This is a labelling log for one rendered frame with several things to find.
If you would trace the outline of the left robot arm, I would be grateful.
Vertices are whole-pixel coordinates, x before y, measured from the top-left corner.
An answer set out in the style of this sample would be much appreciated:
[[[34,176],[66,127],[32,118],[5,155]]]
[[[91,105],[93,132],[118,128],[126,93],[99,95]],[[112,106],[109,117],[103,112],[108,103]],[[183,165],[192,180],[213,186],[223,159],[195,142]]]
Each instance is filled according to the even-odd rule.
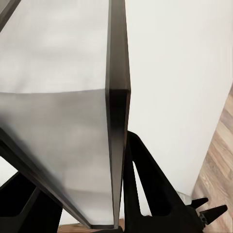
[[[218,217],[220,217],[223,213],[228,210],[227,205],[221,205],[215,208],[211,208],[208,210],[200,211],[200,216],[198,216],[196,209],[206,202],[208,202],[208,198],[201,198],[197,200],[192,200],[191,196],[186,195],[182,192],[177,191],[183,203],[194,217],[195,221],[199,224],[202,230],[206,227],[206,225],[210,225],[213,221],[215,221]],[[114,230],[98,230],[97,232],[92,233],[124,233],[121,226],[118,229]]]

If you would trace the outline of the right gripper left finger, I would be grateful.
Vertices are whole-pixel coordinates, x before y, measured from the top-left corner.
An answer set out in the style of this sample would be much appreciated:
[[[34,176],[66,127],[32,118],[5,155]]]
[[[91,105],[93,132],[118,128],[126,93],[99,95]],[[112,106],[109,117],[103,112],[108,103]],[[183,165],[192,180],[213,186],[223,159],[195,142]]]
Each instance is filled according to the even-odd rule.
[[[0,187],[0,233],[57,233],[62,210],[19,171]]]

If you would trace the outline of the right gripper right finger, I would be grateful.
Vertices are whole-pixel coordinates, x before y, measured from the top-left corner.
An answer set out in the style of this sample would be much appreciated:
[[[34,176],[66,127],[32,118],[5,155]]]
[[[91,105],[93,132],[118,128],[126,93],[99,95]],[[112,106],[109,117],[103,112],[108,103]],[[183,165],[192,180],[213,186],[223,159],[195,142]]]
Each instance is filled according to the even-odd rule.
[[[141,214],[133,162],[152,216]],[[127,132],[123,193],[124,233],[203,233],[141,138],[131,131]]]

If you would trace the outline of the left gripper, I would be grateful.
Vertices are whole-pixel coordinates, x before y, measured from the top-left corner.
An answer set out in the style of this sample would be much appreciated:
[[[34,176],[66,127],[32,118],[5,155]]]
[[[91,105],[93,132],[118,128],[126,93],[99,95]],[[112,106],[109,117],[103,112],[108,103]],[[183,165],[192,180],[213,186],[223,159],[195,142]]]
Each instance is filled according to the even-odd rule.
[[[199,224],[202,230],[206,227],[206,225],[210,225],[213,221],[215,221],[218,217],[220,217],[223,213],[228,210],[227,205],[221,205],[215,208],[211,208],[208,210],[200,211],[200,216],[198,216],[196,209],[203,204],[208,202],[208,198],[201,198],[197,200],[193,200],[190,205],[186,205],[187,209],[194,217],[195,221]]]

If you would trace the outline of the hardback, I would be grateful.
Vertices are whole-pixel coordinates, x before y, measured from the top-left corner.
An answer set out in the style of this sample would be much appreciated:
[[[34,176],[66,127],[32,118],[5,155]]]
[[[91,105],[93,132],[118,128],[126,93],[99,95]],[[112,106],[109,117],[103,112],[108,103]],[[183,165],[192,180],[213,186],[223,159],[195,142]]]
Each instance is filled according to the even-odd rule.
[[[0,156],[91,230],[119,227],[125,0],[0,0]]]

